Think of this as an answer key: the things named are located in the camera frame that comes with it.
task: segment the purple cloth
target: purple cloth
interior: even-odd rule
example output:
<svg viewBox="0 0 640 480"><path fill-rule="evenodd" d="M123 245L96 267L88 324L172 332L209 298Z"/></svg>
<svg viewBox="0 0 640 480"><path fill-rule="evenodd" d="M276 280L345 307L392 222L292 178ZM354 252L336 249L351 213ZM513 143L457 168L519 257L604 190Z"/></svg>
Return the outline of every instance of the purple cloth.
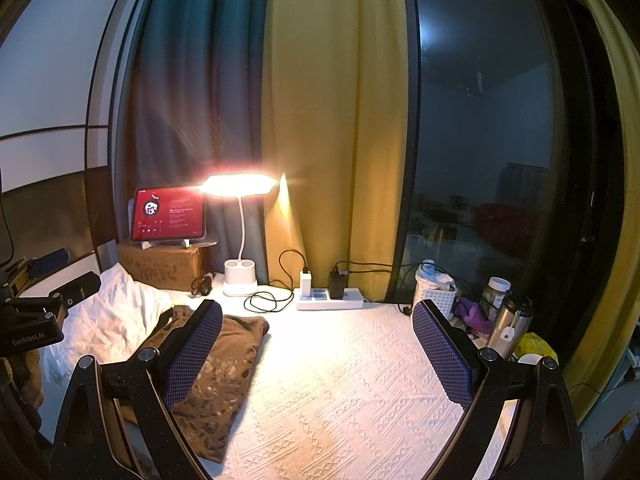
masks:
<svg viewBox="0 0 640 480"><path fill-rule="evenodd" d="M454 314L478 332L490 334L494 328L494 323L484 318L480 305L467 298L456 298Z"/></svg>

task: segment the lamp head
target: lamp head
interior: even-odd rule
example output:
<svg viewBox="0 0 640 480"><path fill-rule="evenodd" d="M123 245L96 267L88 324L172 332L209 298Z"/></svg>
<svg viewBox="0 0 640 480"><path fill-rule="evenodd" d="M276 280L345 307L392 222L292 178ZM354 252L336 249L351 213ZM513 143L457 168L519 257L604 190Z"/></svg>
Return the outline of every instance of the lamp head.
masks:
<svg viewBox="0 0 640 480"><path fill-rule="evenodd" d="M227 173L211 175L200 189L221 197L265 195L271 192L275 181L263 173Z"/></svg>

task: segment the yellow bag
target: yellow bag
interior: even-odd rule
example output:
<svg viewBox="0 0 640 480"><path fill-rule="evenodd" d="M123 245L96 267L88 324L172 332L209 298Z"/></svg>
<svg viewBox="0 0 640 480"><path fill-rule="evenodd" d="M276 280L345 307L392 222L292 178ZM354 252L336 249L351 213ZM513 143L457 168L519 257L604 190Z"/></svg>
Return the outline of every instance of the yellow bag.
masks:
<svg viewBox="0 0 640 480"><path fill-rule="evenodd" d="M558 354L554 352L551 346L542 339L539 335L534 332L527 332L522 339L519 341L514 354L517 357L522 357L524 354L538 354L544 356L549 356L555 359L556 363L558 362Z"/></svg>

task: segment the desk lamp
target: desk lamp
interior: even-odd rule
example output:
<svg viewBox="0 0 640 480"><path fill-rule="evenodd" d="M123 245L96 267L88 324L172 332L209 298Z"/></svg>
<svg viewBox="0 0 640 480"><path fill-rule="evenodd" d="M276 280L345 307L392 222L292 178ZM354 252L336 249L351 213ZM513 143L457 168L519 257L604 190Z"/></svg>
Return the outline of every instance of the desk lamp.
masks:
<svg viewBox="0 0 640 480"><path fill-rule="evenodd" d="M244 250L244 211L242 197L265 195L271 191L275 181L268 175L260 173L232 173L210 176L201 186L203 192L221 198L238 198L240 219L242 222L242 243L237 260L225 262L225 282L222 292L226 296L250 296L258 292L258 282L255 279L255 262L243 260Z"/></svg>

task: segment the white textured tablecloth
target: white textured tablecloth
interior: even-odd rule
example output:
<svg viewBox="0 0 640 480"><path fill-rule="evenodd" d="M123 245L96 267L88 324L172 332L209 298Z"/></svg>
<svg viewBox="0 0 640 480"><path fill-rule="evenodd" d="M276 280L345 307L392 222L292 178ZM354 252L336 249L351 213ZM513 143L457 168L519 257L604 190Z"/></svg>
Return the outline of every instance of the white textured tablecloth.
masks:
<svg viewBox="0 0 640 480"><path fill-rule="evenodd" d="M211 297L225 314L251 315L239 300ZM245 408L224 463L203 460L207 471L225 480L422 478L462 409L409 318L389 304L324 312L292 304L264 317L270 330ZM476 479L490 476L509 423L498 425Z"/></svg>

